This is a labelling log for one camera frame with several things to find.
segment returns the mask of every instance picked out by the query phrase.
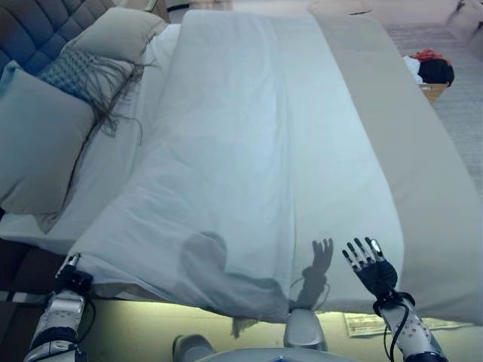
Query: carpet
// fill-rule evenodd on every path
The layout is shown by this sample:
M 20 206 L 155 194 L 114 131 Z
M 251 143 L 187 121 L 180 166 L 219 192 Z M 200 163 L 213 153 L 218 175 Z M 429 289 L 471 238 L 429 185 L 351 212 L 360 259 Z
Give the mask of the carpet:
M 443 25 L 394 25 L 386 31 L 401 55 L 429 48 L 452 62 L 454 83 L 433 107 L 483 199 L 483 62 Z
M 232 0 L 189 0 L 190 10 L 233 10 Z

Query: gray upholstered headboard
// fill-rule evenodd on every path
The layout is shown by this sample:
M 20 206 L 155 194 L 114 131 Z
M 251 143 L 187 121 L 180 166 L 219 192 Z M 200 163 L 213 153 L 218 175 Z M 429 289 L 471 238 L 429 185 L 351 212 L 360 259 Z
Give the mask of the gray upholstered headboard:
M 37 73 L 112 6 L 112 0 L 0 0 L 0 74 L 11 60 Z

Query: pillow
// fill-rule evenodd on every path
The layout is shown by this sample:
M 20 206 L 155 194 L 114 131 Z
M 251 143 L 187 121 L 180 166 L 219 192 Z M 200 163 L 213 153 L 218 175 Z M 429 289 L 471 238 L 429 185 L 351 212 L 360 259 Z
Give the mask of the pillow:
M 110 111 L 133 71 L 130 63 L 69 48 L 37 78 L 88 103 L 94 110 L 96 125 L 105 122 L 103 130 L 114 136 L 117 122 Z
M 162 18 L 145 11 L 110 8 L 66 46 L 139 63 L 148 41 L 166 26 Z
M 91 107 L 25 73 L 14 61 L 0 78 L 0 207 L 61 210 L 94 121 Z

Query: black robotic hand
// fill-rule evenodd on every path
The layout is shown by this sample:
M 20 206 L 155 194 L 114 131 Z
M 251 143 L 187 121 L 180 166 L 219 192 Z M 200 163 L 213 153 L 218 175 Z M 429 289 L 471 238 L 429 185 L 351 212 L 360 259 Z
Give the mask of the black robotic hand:
M 394 292 L 398 281 L 398 274 L 394 267 L 384 258 L 383 251 L 375 239 L 365 238 L 374 258 L 366 251 L 359 239 L 354 242 L 360 249 L 361 256 L 351 243 L 347 247 L 352 252 L 354 259 L 346 250 L 342 251 L 352 270 L 357 274 L 364 286 L 374 294 L 377 300 L 385 298 Z

